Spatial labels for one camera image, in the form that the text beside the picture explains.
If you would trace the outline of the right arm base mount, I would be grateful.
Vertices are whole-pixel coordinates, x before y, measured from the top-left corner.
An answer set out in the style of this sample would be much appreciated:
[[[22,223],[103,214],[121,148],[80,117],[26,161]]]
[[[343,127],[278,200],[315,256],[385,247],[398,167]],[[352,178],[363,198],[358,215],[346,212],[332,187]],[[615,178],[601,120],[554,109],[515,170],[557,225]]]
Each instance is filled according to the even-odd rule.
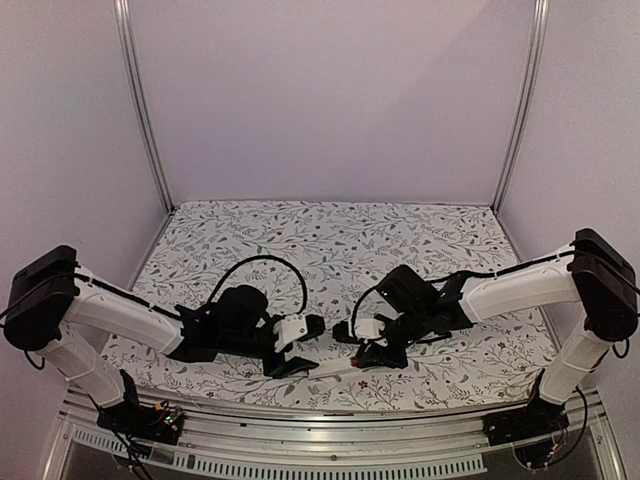
[[[537,389],[520,408],[489,414],[482,419],[482,431],[490,446],[505,445],[545,436],[544,441],[514,447],[516,461],[529,471],[546,470],[563,462],[579,447],[588,423],[589,406],[584,392],[577,387],[582,405],[582,425],[573,444],[565,448],[570,422],[565,404],[549,404],[540,399]]]

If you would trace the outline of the white remote control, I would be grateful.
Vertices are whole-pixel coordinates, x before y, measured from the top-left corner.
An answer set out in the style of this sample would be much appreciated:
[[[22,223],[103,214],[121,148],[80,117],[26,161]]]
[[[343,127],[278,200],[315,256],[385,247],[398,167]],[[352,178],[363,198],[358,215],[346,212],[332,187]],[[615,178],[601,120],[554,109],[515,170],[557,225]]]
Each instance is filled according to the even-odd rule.
[[[359,371],[360,369],[353,366],[349,358],[340,358],[321,363],[318,367],[309,371],[308,378],[317,380],[358,373]]]

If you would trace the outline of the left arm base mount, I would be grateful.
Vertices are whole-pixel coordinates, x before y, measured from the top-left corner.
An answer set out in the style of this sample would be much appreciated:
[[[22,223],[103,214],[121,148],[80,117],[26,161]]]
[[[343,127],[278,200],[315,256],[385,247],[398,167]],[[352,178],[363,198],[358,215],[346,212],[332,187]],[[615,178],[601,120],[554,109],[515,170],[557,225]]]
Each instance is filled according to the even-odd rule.
[[[164,400],[154,406],[139,402],[132,377],[120,371],[124,383],[123,399],[114,406],[98,407],[97,425],[101,428],[167,445],[177,445],[184,426],[184,411]]]

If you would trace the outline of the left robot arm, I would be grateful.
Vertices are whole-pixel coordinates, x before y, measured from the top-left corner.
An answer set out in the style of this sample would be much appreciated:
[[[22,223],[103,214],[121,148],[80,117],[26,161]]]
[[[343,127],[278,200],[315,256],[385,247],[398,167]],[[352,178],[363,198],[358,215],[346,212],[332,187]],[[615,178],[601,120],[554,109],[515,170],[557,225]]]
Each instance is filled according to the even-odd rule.
[[[258,289],[215,287],[202,306],[166,310],[95,276],[77,252],[59,245],[18,271],[2,312],[6,340],[34,352],[84,389],[128,434],[148,426],[134,401],[134,383],[110,366],[76,331],[84,325],[134,340],[182,363],[211,362],[218,354],[261,360],[269,378],[286,378],[316,363],[286,355],[296,342],[324,333],[322,317],[298,310],[271,315]]]

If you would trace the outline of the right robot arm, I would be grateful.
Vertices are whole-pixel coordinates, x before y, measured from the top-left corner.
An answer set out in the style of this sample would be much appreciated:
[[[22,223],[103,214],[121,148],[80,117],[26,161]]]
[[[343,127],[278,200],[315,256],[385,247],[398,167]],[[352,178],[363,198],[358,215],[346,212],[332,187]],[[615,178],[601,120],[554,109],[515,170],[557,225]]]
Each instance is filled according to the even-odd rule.
[[[635,271],[592,229],[577,231],[571,243],[547,256],[497,272],[463,270],[425,280],[400,265],[372,290],[398,316],[350,319],[350,335],[359,344],[351,364],[361,369],[406,367],[407,348],[429,334],[444,335],[534,307],[581,304],[582,324],[538,375],[532,402],[518,412],[517,427],[527,436],[552,424],[555,408],[611,347],[629,339],[639,326]]]

